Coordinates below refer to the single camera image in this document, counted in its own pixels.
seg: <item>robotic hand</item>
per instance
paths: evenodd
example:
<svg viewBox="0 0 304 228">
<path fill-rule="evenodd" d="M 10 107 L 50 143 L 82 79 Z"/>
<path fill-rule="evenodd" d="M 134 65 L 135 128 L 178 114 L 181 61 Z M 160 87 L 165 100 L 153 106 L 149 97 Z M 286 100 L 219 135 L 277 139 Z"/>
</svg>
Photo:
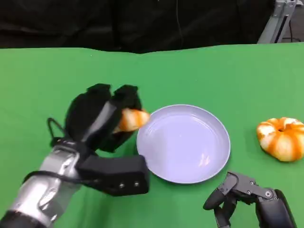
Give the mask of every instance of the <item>robotic hand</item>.
<svg viewBox="0 0 304 228">
<path fill-rule="evenodd" d="M 280 190 L 261 188 L 253 178 L 236 172 L 227 173 L 225 181 L 212 192 L 203 208 L 214 210 L 219 228 L 230 228 L 229 219 L 237 201 L 248 205 L 256 204 L 256 215 L 261 228 L 296 228 L 286 198 Z"/>
<path fill-rule="evenodd" d="M 48 119 L 53 149 L 40 170 L 26 176 L 0 228 L 53 227 L 81 185 L 112 196 L 147 193 L 149 176 L 142 156 L 101 158 L 95 153 L 113 152 L 132 135 L 113 133 L 124 108 L 141 110 L 137 87 L 125 85 L 112 96 L 109 85 L 97 84 L 74 99 L 64 129 Z M 54 136 L 51 123 L 64 137 Z"/>
</svg>

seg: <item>green tablecloth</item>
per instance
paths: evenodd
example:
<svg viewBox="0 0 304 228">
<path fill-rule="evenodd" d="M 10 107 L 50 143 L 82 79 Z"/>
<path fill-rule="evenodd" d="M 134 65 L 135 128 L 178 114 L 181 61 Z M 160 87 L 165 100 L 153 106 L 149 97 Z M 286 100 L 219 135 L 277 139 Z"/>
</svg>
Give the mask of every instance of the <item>green tablecloth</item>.
<svg viewBox="0 0 304 228">
<path fill-rule="evenodd" d="M 304 121 L 304 44 L 221 46 L 145 55 L 89 49 L 0 50 L 0 212 L 22 179 L 50 152 L 46 118 L 63 123 L 71 100 L 96 83 L 138 85 L 149 111 L 172 104 L 200 106 L 226 126 L 231 157 L 215 178 L 174 185 L 152 175 L 146 195 L 113 198 L 82 188 L 57 228 L 215 228 L 207 196 L 227 170 L 281 189 L 304 227 L 304 161 L 280 163 L 260 149 L 256 126 L 271 117 Z M 132 154 L 135 136 L 116 156 Z M 257 228 L 254 206 L 239 203 L 234 228 Z"/>
</svg>

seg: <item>black curtain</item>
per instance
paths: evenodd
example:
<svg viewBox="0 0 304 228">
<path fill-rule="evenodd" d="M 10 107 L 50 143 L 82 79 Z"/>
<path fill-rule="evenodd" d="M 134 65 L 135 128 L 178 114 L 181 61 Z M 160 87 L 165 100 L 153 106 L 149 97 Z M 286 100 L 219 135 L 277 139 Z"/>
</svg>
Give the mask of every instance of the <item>black curtain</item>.
<svg viewBox="0 0 304 228">
<path fill-rule="evenodd" d="M 146 53 L 256 43 L 273 0 L 2 0 L 0 48 Z"/>
</svg>

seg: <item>black wire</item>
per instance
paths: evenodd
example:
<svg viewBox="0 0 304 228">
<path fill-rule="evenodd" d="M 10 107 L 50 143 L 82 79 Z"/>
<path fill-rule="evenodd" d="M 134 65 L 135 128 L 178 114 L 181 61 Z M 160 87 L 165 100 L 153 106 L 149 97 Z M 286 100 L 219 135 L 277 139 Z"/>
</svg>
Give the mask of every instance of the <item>black wire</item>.
<svg viewBox="0 0 304 228">
<path fill-rule="evenodd" d="M 63 129 L 63 127 L 55 119 L 48 118 L 47 119 L 47 124 L 48 124 L 47 126 L 48 126 L 48 130 L 51 134 L 52 140 L 55 139 L 54 131 L 53 131 L 53 128 L 52 128 L 52 125 L 51 125 L 52 123 L 55 124 L 56 127 L 64 134 L 64 137 L 69 137 L 67 132 Z M 26 182 L 32 176 L 49 176 L 49 177 L 53 177 L 53 178 L 58 178 L 61 181 L 65 181 L 65 182 L 72 183 L 72 184 L 97 184 L 97 183 L 100 182 L 100 180 L 74 179 L 74 178 L 63 176 L 63 175 L 60 175 L 58 173 L 50 172 L 50 171 L 33 171 L 33 172 L 30 172 L 28 175 L 26 175 L 26 177 L 23 180 L 23 183 Z"/>
<path fill-rule="evenodd" d="M 53 118 L 48 118 L 47 119 L 47 126 L 48 126 L 48 130 L 49 130 L 49 133 L 51 134 L 51 137 L 52 137 L 52 139 L 54 139 L 55 138 L 55 136 L 54 136 L 54 131 L 53 131 L 53 128 L 52 128 L 52 125 L 51 124 L 55 124 L 56 125 L 56 127 L 63 133 L 63 135 L 65 136 L 65 137 L 68 137 L 68 138 L 70 138 L 70 136 L 68 135 L 68 133 L 63 129 L 63 127 L 55 120 L 55 119 L 53 119 Z"/>
<path fill-rule="evenodd" d="M 289 20 L 290 42 L 294 41 L 293 30 L 291 28 L 291 20 Z"/>
<path fill-rule="evenodd" d="M 177 26 L 179 29 L 179 34 L 180 34 L 180 49 L 182 49 L 182 46 L 184 44 L 184 37 L 182 35 L 182 31 L 181 31 L 181 24 L 180 24 L 180 19 L 179 19 L 179 0 L 176 0 L 176 9 L 175 9 L 175 13 L 176 13 L 176 22 L 177 22 Z"/>
<path fill-rule="evenodd" d="M 70 177 L 67 177 L 67 176 L 63 176 L 63 175 L 60 175 L 60 174 L 55 173 L 55 172 L 33 171 L 33 172 L 30 172 L 28 175 L 26 175 L 26 177 L 23 180 L 23 183 L 26 182 L 32 176 L 54 177 L 54 178 L 60 179 L 61 181 L 72 183 L 72 184 L 91 184 L 91 183 L 97 184 L 97 183 L 100 182 L 100 180 L 98 180 L 98 179 L 95 179 L 95 180 L 82 180 L 82 179 L 74 179 L 74 178 L 70 178 Z"/>
<path fill-rule="evenodd" d="M 293 35 L 293 29 L 292 29 L 292 26 L 291 26 L 291 20 L 289 20 L 289 32 L 290 32 L 290 37 L 284 37 L 283 39 L 290 39 L 290 42 L 293 43 L 294 40 L 298 41 L 298 42 L 302 42 L 301 39 L 299 38 L 294 38 L 294 35 Z"/>
</svg>

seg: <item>small pumpkin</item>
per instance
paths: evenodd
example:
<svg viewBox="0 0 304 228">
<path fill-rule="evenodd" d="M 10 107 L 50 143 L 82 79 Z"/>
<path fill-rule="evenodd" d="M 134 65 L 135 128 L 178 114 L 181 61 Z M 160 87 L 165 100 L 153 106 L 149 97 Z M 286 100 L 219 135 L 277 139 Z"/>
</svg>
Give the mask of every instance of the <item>small pumpkin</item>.
<svg viewBox="0 0 304 228">
<path fill-rule="evenodd" d="M 144 126 L 150 119 L 150 114 L 144 110 L 123 109 L 122 119 L 113 133 L 132 132 Z"/>
<path fill-rule="evenodd" d="M 261 122 L 256 128 L 261 147 L 282 162 L 304 156 L 304 124 L 297 119 L 282 117 Z"/>
</svg>

